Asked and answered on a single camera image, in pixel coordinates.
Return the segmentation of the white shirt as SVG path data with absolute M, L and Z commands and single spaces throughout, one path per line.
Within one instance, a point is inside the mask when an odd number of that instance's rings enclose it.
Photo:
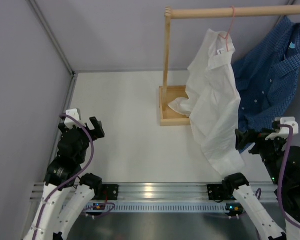
M 230 35 L 209 29 L 188 67 L 187 97 L 168 103 L 173 111 L 189 117 L 195 142 L 223 178 L 245 167 L 236 150 L 241 97 L 232 67 L 235 51 Z

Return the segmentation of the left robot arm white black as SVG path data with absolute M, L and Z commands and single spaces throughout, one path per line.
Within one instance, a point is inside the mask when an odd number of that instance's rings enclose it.
M 66 240 L 89 201 L 103 195 L 102 178 L 92 173 L 83 175 L 81 167 L 87 149 L 105 137 L 101 121 L 89 120 L 93 129 L 70 114 L 62 114 L 58 125 L 61 137 L 56 158 L 48 166 L 43 194 L 26 240 Z

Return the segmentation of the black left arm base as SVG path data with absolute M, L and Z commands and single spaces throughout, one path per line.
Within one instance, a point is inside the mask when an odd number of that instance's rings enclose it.
M 99 200 L 102 201 L 116 201 L 119 195 L 118 184 L 103 184 Z

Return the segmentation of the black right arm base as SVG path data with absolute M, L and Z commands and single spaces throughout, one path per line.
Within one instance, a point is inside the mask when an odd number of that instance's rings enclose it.
M 208 184 L 207 193 L 209 200 L 217 203 L 235 200 L 231 191 L 222 184 Z

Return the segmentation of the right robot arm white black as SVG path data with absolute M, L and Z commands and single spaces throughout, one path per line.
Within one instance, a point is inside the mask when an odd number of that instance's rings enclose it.
M 300 240 L 300 147 L 292 146 L 292 128 L 286 126 L 287 134 L 263 129 L 261 132 L 235 131 L 236 149 L 242 150 L 253 144 L 249 153 L 260 156 L 271 179 L 270 199 L 277 201 L 285 221 L 282 229 L 264 208 L 261 190 L 243 173 L 234 173 L 224 178 L 221 184 L 220 200 L 235 200 L 236 210 L 228 205 L 228 215 L 247 214 L 261 240 Z

